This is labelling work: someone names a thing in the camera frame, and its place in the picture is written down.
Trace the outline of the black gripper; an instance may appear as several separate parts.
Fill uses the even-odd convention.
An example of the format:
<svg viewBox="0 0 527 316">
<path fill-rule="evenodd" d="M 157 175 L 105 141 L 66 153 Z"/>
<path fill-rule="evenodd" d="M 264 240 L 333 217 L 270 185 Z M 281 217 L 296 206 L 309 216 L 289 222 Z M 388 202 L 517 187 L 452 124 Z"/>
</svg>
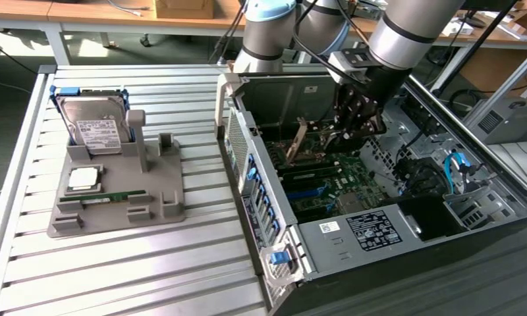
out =
<svg viewBox="0 0 527 316">
<path fill-rule="evenodd" d="M 333 151 L 361 148 L 367 137 L 387 132 L 385 103 L 397 93 L 411 70 L 368 68 L 361 81 L 339 84 L 333 99 Z"/>
</svg>

